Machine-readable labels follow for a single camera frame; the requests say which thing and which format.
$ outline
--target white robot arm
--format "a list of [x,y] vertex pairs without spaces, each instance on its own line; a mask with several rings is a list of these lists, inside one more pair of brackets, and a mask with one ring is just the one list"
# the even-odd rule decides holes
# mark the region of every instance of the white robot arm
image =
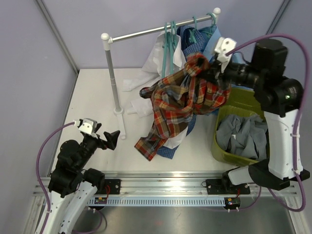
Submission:
[[[220,38],[213,51],[215,61],[200,76],[222,87],[232,83],[254,90],[254,97],[260,103],[268,124],[270,158],[225,172],[222,184],[229,188],[254,182],[282,190],[289,187],[290,180],[296,180],[296,174],[301,180],[310,177],[310,172],[303,169],[300,160],[299,127],[293,135],[303,88],[299,81],[283,76],[288,50],[279,40],[258,41],[252,61],[247,64],[231,61],[232,55],[227,53],[235,46],[236,42],[231,38]],[[293,149],[294,137],[297,149]]]
[[78,144],[75,140],[68,140],[61,145],[48,186],[51,208],[42,215],[35,234],[71,234],[87,202],[106,186],[104,173],[92,168],[84,173],[82,170],[97,148],[116,148],[120,131],[104,132],[105,141],[96,134],[101,127],[96,121],[80,119],[75,121],[75,126],[82,133],[83,141]]

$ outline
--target red plaid shirt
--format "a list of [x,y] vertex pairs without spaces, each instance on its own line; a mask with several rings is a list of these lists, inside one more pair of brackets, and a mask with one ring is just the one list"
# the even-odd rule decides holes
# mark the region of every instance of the red plaid shirt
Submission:
[[[200,67],[198,59],[204,59]],[[204,115],[225,104],[230,95],[230,85],[221,90],[196,76],[209,69],[202,54],[188,57],[183,70],[167,76],[151,87],[140,91],[142,98],[150,98],[154,122],[147,137],[141,137],[135,148],[149,161],[167,139],[177,136],[191,121],[193,114]]]

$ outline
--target green laundry basket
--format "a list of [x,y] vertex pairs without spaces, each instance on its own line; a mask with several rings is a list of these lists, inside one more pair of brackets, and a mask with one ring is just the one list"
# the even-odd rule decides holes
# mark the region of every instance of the green laundry basket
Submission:
[[221,120],[230,114],[238,115],[241,117],[249,117],[254,114],[258,114],[263,120],[265,120],[260,103],[254,98],[254,91],[241,88],[232,88],[229,100],[224,106],[219,109],[215,125],[214,139],[211,148],[213,157],[220,162],[226,162],[239,167],[248,166],[250,164],[256,163],[256,160],[233,155],[231,153],[225,152],[218,146],[215,138],[217,128]]

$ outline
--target metal base plate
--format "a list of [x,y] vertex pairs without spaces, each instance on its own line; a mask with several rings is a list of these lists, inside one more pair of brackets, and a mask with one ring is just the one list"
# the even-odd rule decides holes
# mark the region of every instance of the metal base plate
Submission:
[[247,195],[250,194],[249,187],[245,188],[246,184],[240,184],[233,188],[225,189],[222,186],[221,179],[207,179],[206,180],[206,188],[207,193],[209,195],[224,195],[224,194],[238,194],[238,189],[240,189],[241,195]]
[[[105,179],[105,186],[109,186],[111,189],[110,195],[119,195],[120,194],[120,179]],[[106,189],[98,190],[96,194],[106,195]]]

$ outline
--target white platform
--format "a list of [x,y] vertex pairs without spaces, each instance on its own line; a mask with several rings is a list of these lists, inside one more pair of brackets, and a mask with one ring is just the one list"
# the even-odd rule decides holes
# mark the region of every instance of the white platform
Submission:
[[[120,103],[124,109],[130,105],[130,100],[139,97],[139,90],[144,87],[141,86],[130,92],[121,90],[123,78],[135,78],[137,72],[138,69],[115,69]],[[113,109],[114,100],[108,69],[81,70],[65,123],[72,122],[73,119],[92,118],[102,123],[98,134],[104,137],[104,131],[118,130],[117,118]],[[137,114],[124,114],[123,116],[127,138],[125,140],[119,138],[114,151],[98,149],[89,160],[86,169],[91,167],[106,172],[123,173],[220,173],[233,168],[233,166],[218,162],[212,157],[210,148],[216,121],[214,115],[197,117],[193,131],[184,139],[173,159],[156,155],[150,162],[134,148],[134,145],[140,137],[147,136],[153,123],[153,115],[144,118],[139,118]],[[57,154],[63,142],[75,139],[80,143],[82,138],[76,127],[67,127],[62,132]]]

